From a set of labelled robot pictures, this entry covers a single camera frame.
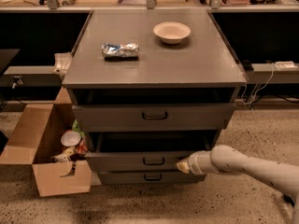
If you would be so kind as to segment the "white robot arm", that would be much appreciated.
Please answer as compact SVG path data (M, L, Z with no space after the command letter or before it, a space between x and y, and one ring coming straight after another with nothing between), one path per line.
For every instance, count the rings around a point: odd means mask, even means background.
M209 151L197 151L176 163L185 174L242 173L294 199L291 224L299 224L299 167L245 155L235 148L217 145Z

